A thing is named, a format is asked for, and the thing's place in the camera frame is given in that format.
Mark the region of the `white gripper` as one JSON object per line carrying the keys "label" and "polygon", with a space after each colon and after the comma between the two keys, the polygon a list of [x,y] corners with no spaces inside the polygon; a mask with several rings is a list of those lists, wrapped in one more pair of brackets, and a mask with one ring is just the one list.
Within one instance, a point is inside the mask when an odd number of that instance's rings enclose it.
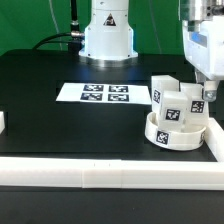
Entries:
{"label": "white gripper", "polygon": [[[190,32],[182,22],[185,58],[210,80],[224,80],[224,16],[202,21],[198,32]],[[213,102],[217,96],[215,81],[204,82],[203,99]]]}

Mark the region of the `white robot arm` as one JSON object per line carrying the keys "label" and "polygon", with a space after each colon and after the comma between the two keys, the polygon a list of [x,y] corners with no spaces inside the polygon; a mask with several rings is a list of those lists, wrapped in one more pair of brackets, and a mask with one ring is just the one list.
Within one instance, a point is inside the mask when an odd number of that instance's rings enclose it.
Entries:
{"label": "white robot arm", "polygon": [[[134,32],[128,23],[129,0],[92,0],[79,56],[101,67],[134,60]],[[179,0],[184,55],[204,85],[203,99],[216,100],[224,80],[224,0]]]}

